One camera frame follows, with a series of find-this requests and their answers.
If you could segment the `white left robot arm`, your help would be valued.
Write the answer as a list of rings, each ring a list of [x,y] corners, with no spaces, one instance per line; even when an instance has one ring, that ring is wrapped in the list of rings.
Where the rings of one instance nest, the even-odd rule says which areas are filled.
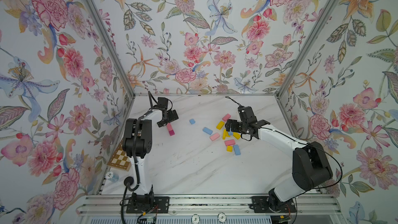
[[[173,109],[173,103],[166,97],[157,100],[151,95],[149,97],[150,109],[142,116],[130,118],[125,123],[122,139],[122,149],[134,167],[134,176],[124,180],[126,191],[132,193],[131,205],[153,207],[154,193],[150,181],[145,157],[151,152],[153,144],[152,126],[166,127],[170,136],[175,135],[171,125],[178,120],[178,114]]]

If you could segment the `light pink block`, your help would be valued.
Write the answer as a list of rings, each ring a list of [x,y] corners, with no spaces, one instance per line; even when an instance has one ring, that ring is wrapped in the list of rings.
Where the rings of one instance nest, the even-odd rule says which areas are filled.
[[[215,134],[210,136],[210,140],[212,142],[218,140],[219,138],[220,138],[220,134],[219,133],[215,133]]]

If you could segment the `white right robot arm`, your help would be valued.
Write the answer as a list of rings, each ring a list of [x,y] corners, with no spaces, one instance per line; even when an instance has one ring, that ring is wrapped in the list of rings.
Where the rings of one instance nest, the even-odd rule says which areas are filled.
[[[275,128],[266,120],[258,120],[250,106],[237,108],[240,120],[229,119],[227,131],[250,136],[276,147],[291,160],[289,177],[268,192],[267,207],[278,212],[293,199],[332,179],[327,153],[317,142],[308,143]]]

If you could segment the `pink rectangular block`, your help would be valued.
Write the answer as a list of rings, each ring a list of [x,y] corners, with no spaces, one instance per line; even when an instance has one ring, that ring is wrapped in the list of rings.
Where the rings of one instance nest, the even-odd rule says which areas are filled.
[[[224,122],[226,122],[227,120],[229,120],[231,118],[231,115],[230,114],[226,114],[223,118],[222,118],[222,120],[224,121]]]

